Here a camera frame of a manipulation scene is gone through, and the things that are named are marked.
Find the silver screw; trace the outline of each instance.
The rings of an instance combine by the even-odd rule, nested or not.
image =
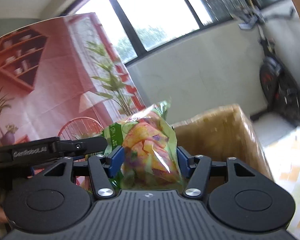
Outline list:
[[[197,188],[188,188],[186,189],[185,193],[190,197],[197,197],[201,194],[201,190]]]
[[[98,190],[98,195],[102,197],[109,197],[113,194],[113,190],[110,188],[101,188]]]

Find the plastic packaging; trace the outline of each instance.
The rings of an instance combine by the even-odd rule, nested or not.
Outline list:
[[[173,125],[178,146],[191,155],[213,161],[236,157],[273,180],[269,165],[250,120],[238,105],[222,106]],[[211,178],[215,188],[220,184]]]
[[[104,155],[118,145],[125,149],[121,172],[113,180],[118,188],[182,189],[176,135],[163,118],[168,106],[166,101],[154,104],[103,130],[108,141]]]

